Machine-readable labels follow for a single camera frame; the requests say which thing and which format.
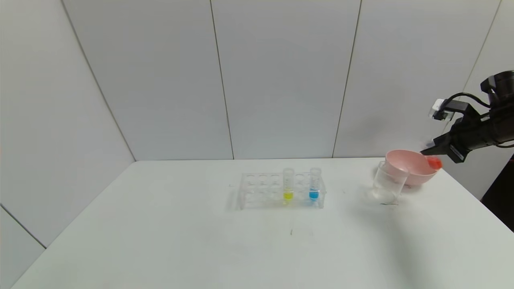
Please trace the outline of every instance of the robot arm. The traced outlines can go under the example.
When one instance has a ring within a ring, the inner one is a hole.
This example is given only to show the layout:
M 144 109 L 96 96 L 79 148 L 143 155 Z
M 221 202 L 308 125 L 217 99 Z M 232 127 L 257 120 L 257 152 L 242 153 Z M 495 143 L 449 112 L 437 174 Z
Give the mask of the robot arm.
M 501 145 L 514 140 L 514 70 L 489 77 L 481 83 L 480 88 L 488 94 L 490 105 L 468 93 L 458 93 L 446 100 L 436 101 L 432 118 L 445 120 L 454 113 L 462 113 L 463 116 L 457 119 L 448 133 L 434 138 L 434 146 L 421 151 L 423 155 L 446 154 L 454 162 L 464 162 L 468 153 L 475 149 L 514 147 L 514 144 Z M 471 97 L 490 110 L 480 115 L 469 103 L 453 100 L 458 96 Z

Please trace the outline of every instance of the test tube with blue liquid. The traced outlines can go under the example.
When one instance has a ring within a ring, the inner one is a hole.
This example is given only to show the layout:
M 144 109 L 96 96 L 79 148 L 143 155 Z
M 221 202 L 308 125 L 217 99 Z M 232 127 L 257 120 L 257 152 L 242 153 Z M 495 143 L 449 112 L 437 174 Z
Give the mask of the test tube with blue liquid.
M 320 178 L 321 169 L 312 168 L 310 169 L 310 187 L 309 187 L 309 198 L 316 201 L 320 196 Z

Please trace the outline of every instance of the wall seam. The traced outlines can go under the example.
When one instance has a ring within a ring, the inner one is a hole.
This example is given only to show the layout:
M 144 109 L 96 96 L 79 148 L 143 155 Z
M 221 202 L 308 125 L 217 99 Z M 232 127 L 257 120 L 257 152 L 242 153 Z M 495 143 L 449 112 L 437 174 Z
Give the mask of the wall seam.
M 136 161 L 136 157 L 134 156 L 134 153 L 132 152 L 132 149 L 130 148 L 129 143 L 127 142 L 127 139 L 123 135 L 123 132 L 121 131 L 120 125 L 118 124 L 118 121 L 114 117 L 113 111 L 111 110 L 111 107 L 107 103 L 107 100 L 105 98 L 105 95 L 103 94 L 102 88 L 100 87 L 100 84 L 98 83 L 98 80 L 97 80 L 97 78 L 95 76 L 95 73 L 93 72 L 93 69 L 91 68 L 91 64 L 89 63 L 89 60 L 87 59 L 86 53 L 84 52 L 84 48 L 82 47 L 82 43 L 80 43 L 79 36 L 77 34 L 77 31 L 75 30 L 75 26 L 73 26 L 73 22 L 71 21 L 71 18 L 70 18 L 69 13 L 68 13 L 68 9 L 66 8 L 66 5 L 64 4 L 64 0 L 61 0 L 61 4 L 63 6 L 64 12 L 66 13 L 66 17 L 68 17 L 68 22 L 69 22 L 69 24 L 71 26 L 71 29 L 73 30 L 73 33 L 75 34 L 75 39 L 77 39 L 77 43 L 79 44 L 79 48 L 80 48 L 80 51 L 82 52 L 82 56 L 86 60 L 87 67 L 89 67 L 89 71 L 91 72 L 91 75 L 93 75 L 93 79 L 95 80 L 95 83 L 96 83 L 96 85 L 98 87 L 98 90 L 100 91 L 100 94 L 102 95 L 102 99 L 103 99 L 103 101 L 105 103 L 105 106 L 107 106 L 107 109 L 109 110 L 109 113 L 111 114 L 111 117 L 114 120 L 114 124 L 116 125 L 116 127 L 118 128 L 118 131 L 120 132 L 121 138 L 123 138 L 123 141 L 125 142 L 125 145 L 127 146 L 128 151 L 132 155 L 132 159 L 134 161 Z
M 4 210 L 4 211 L 9 215 L 9 216 L 11 216 L 11 218 L 12 218 L 16 223 L 18 223 L 18 225 L 19 225 L 20 227 L 22 227 L 22 228 L 23 228 L 23 229 L 24 229 L 24 230 L 25 230 L 25 231 L 26 231 L 26 232 L 27 232 L 27 233 L 28 233 L 28 234 L 29 234 L 29 235 L 30 235 L 30 236 L 31 236 L 31 237 L 36 241 L 36 242 L 38 242 L 38 243 L 41 245 L 41 247 L 43 247 L 43 248 L 45 248 L 45 249 L 46 249 L 46 246 L 45 246 L 45 245 L 43 245 L 43 243 L 42 243 L 38 238 L 36 238 L 36 237 L 35 237 L 35 236 L 34 236 L 34 235 L 33 235 L 33 234 L 32 234 L 32 233 L 27 229 L 27 227 L 25 227 L 25 226 L 24 226 L 24 225 L 23 225 L 23 224 L 22 224 L 18 219 L 16 219 L 16 217 L 15 217 L 13 214 L 11 214 L 11 212 L 10 212 L 10 211 L 9 211 L 9 210 L 4 206 L 4 204 L 1 204 L 1 203 L 0 203 L 0 207 L 1 207 L 1 208 L 2 208 L 2 209 L 3 209 L 3 210 Z
M 332 158 L 336 152 L 337 135 L 339 134 L 339 125 L 341 124 L 341 116 L 343 115 L 344 99 L 346 97 L 346 88 L 348 87 L 348 78 L 350 77 L 350 67 L 352 65 L 353 52 L 355 48 L 355 39 L 357 38 L 357 28 L 359 27 L 360 9 L 362 8 L 362 0 L 359 3 L 359 12 L 357 13 L 357 23 L 355 23 L 355 33 L 352 43 L 352 52 L 350 52 L 350 61 L 348 62 L 348 71 L 346 72 L 346 82 L 344 83 L 343 100 L 341 101 L 341 110 L 339 112 L 339 121 L 337 122 L 336 137 L 334 139 L 334 148 L 332 149 Z
M 227 97 L 225 96 L 225 84 L 223 82 L 222 61 L 221 61 L 221 58 L 219 57 L 218 36 L 216 34 L 216 24 L 214 23 L 214 11 L 212 10 L 212 0 L 209 0 L 209 3 L 211 5 L 212 28 L 214 30 L 214 40 L 216 42 L 216 52 L 218 54 L 219 76 L 221 77 L 221 80 L 222 80 L 223 100 L 225 101 L 225 112 L 227 113 L 227 126 L 228 126 L 228 136 L 230 139 L 230 149 L 232 150 L 232 159 L 235 159 L 234 145 L 232 144 L 232 133 L 230 132 L 230 121 L 228 119 L 228 107 L 227 107 Z
M 484 49 L 485 42 L 487 41 L 487 37 L 489 37 L 489 33 L 491 32 L 492 25 L 494 24 L 494 20 L 496 19 L 496 15 L 498 15 L 498 10 L 500 9 L 500 5 L 501 4 L 502 4 L 502 0 L 500 0 L 500 2 L 498 3 L 498 7 L 496 7 L 496 12 L 494 13 L 494 16 L 492 18 L 491 25 L 489 25 L 489 29 L 487 30 L 487 34 L 485 34 L 484 41 L 482 42 L 482 46 L 480 47 L 479 54 L 477 55 L 477 57 L 475 59 L 475 63 L 473 63 L 473 67 L 471 68 L 471 71 L 469 72 L 468 79 L 466 79 L 466 82 L 464 83 L 464 87 L 462 88 L 461 92 L 463 92 L 466 89 L 466 86 L 468 85 L 468 81 L 471 78 L 471 75 L 473 74 L 473 70 L 475 70 L 476 63 L 479 61 L 480 54 L 482 53 L 482 49 Z M 462 98 L 462 96 L 459 96 L 459 97 L 457 97 L 456 100 L 460 100 L 461 98 Z M 441 134 L 445 133 L 446 127 L 448 127 L 449 124 L 450 124 L 450 121 L 448 121 L 445 124 L 445 127 L 441 131 Z

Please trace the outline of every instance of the pink bowl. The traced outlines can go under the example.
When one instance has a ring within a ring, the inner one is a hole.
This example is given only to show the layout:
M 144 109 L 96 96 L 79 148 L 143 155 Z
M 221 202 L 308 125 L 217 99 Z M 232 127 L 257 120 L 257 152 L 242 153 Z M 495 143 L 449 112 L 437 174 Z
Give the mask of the pink bowl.
M 424 155 L 407 150 L 393 150 L 385 155 L 385 161 L 400 170 L 408 170 L 406 185 L 417 186 L 428 182 L 436 170 L 428 164 Z

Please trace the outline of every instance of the test tube with yellow liquid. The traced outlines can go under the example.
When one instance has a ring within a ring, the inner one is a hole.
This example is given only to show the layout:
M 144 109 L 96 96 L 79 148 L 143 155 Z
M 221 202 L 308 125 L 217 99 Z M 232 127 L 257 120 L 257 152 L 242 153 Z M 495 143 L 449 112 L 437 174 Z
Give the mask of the test tube with yellow liquid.
M 293 186 L 295 170 L 286 168 L 282 171 L 284 176 L 284 200 L 291 201 L 293 198 Z

